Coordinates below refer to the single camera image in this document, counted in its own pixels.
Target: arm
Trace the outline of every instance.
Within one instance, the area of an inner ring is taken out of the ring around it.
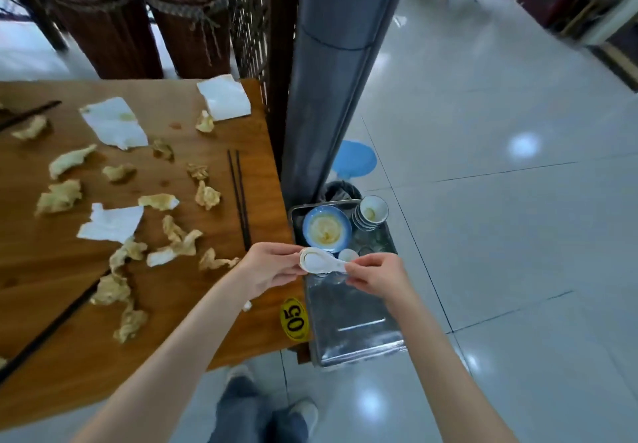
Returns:
[[[244,303],[305,273],[298,266],[301,248],[281,243],[253,245],[73,441],[168,441]]]
[[[401,259],[370,254],[346,270],[347,283],[382,297],[399,323],[443,441],[517,443],[412,288]]]

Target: stainless steel tray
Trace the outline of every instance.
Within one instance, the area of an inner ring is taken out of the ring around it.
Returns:
[[[333,205],[352,223],[352,213],[360,202],[361,199],[354,199],[291,208],[288,221],[295,243],[308,246],[302,226],[305,215],[315,206]],[[396,253],[387,223],[371,232],[359,230],[353,224],[348,248],[360,255]],[[304,277],[306,307],[315,336],[310,342],[310,355],[317,367],[335,368],[405,350],[403,334],[381,299],[346,285],[346,278],[341,273]]]

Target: jeans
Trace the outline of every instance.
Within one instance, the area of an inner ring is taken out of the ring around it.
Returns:
[[[217,405],[209,443],[306,443],[303,417],[288,408],[272,411],[268,398],[247,377],[235,377]]]

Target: black chopsticks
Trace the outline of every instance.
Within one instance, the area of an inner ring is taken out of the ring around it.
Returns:
[[[51,102],[47,102],[44,105],[40,105],[39,107],[32,108],[31,110],[27,110],[21,114],[17,114],[10,119],[5,120],[2,124],[0,124],[0,131],[4,129],[19,124],[22,121],[25,121],[29,117],[37,116],[38,114],[43,114],[47,110],[51,108],[57,107],[62,103],[61,100],[52,100]]]
[[[246,196],[244,195],[244,180],[241,175],[241,162],[239,161],[239,151],[235,151],[235,160],[237,163],[237,176],[235,177],[235,168],[233,166],[233,157],[230,155],[230,149],[227,151],[228,164],[230,165],[230,174],[233,177],[233,188],[235,189],[235,202],[237,203],[237,211],[239,212],[239,223],[241,224],[241,233],[244,238],[244,249],[250,250],[252,245],[250,239],[250,228],[248,225],[248,210],[246,209]],[[237,189],[237,180],[239,179],[239,189]]]
[[[111,270],[107,270],[103,277],[106,277]],[[65,310],[58,315],[53,322],[51,322],[40,334],[38,334],[31,342],[29,342],[24,349],[20,350],[17,356],[9,359],[2,369],[0,369],[0,384],[4,383],[6,379],[15,372],[20,366],[22,366],[28,358],[30,358],[36,350],[38,350],[44,342],[49,340],[53,334],[64,324],[71,316],[78,311],[86,302],[88,302],[93,294],[98,290],[98,284],[100,279],[94,281],[84,292],[77,297],[71,304],[65,308]]]

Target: white shoe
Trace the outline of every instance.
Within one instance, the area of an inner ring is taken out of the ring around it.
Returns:
[[[315,431],[317,421],[319,421],[319,410],[311,399],[303,399],[290,408],[291,413],[299,413],[306,422],[308,428],[308,439]]]
[[[226,386],[230,383],[230,381],[235,379],[235,377],[247,377],[253,383],[255,382],[255,376],[253,376],[253,373],[251,373],[250,369],[248,369],[248,366],[245,366],[244,364],[230,368],[228,374],[226,374]]]

